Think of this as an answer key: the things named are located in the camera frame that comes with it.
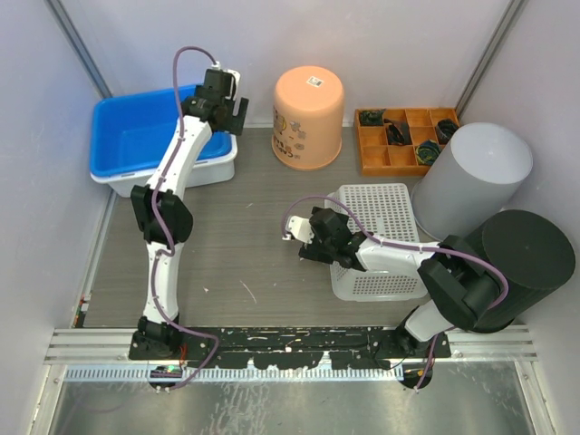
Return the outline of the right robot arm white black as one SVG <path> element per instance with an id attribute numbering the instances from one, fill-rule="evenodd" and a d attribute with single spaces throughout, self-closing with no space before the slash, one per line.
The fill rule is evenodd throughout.
<path id="1" fill-rule="evenodd" d="M 314 208 L 309 218 L 289 217 L 285 236 L 302 242 L 299 255 L 361 273 L 409 278 L 423 287 L 429 302 L 413 309 L 397 326 L 394 342 L 407 356 L 422 354 L 436 335 L 459 328 L 472 330 L 483 315 L 508 294 L 508 281 L 493 265 L 476 256 L 460 237 L 444 242 L 403 243 L 375 236 L 364 227 L 348 228 L 352 212 Z"/>

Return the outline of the white plastic tub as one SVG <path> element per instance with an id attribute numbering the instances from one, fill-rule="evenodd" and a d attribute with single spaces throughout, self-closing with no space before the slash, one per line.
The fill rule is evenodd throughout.
<path id="1" fill-rule="evenodd" d="M 237 138 L 234 135 L 212 136 L 211 141 L 207 144 L 217 144 L 218 139 L 224 139 L 227 145 L 231 146 L 229 153 L 221 157 L 202 159 L 198 158 L 196 164 L 191 170 L 187 188 L 195 188 L 209 184 L 215 184 L 231 180 L 235 175 L 235 157 L 237 156 Z M 155 169 L 143 169 L 130 171 L 120 175 L 109 177 L 100 177 L 91 173 L 91 178 L 98 184 L 108 185 L 114 192 L 122 198 L 128 198 L 134 185 L 144 186 L 148 179 L 153 175 Z"/>

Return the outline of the blue plastic tub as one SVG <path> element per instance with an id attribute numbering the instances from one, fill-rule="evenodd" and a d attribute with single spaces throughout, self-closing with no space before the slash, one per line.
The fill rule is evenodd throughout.
<path id="1" fill-rule="evenodd" d="M 101 100 L 92 115 L 91 174 L 105 178 L 156 169 L 178 121 L 171 88 Z"/>

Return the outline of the orange plastic bucket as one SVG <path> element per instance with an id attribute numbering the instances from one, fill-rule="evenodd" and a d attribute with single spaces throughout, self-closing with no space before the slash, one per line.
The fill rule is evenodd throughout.
<path id="1" fill-rule="evenodd" d="M 275 84 L 272 149 L 287 167 L 322 169 L 342 149 L 344 89 L 333 72 L 314 65 L 293 68 Z"/>

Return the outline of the blue perforated basket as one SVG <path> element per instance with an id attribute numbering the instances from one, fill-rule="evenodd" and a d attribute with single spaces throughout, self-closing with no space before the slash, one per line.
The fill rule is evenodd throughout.
<path id="1" fill-rule="evenodd" d="M 366 230 L 377 237 L 402 243 L 418 243 L 407 186 L 403 183 L 342 185 L 324 205 L 338 213 L 348 207 Z M 420 299 L 427 289 L 418 277 L 395 275 L 389 271 L 360 272 L 330 265 L 334 294 L 351 302 L 400 302 Z"/>

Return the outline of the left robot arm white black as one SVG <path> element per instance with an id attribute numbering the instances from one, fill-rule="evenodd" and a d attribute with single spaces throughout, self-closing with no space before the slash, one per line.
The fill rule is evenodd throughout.
<path id="1" fill-rule="evenodd" d="M 178 325 L 177 281 L 184 243 L 193 216 L 183 202 L 189 175 L 200 152 L 217 132 L 239 136 L 248 99 L 236 102 L 240 73 L 213 65 L 189 97 L 179 97 L 175 130 L 159 166 L 143 186 L 134 186 L 130 201 L 149 260 L 148 296 L 134 334 L 134 346 L 150 348 L 161 359 L 176 356 L 183 328 Z"/>

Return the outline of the black plastic bucket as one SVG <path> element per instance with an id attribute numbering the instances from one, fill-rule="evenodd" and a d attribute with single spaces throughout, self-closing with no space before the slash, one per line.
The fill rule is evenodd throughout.
<path id="1" fill-rule="evenodd" d="M 575 271 L 575 251 L 567 236 L 551 221 L 530 211 L 498 212 L 466 240 L 508 282 L 507 296 L 483 315 L 474 328 L 476 333 L 492 334 L 506 328 L 566 284 Z"/>

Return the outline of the grey plastic bucket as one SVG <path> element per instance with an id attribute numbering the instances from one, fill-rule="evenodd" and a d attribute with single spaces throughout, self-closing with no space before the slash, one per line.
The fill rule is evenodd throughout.
<path id="1" fill-rule="evenodd" d="M 531 149 L 513 131 L 463 125 L 413 188 L 415 220 L 434 239 L 464 237 L 508 203 L 532 168 Z"/>

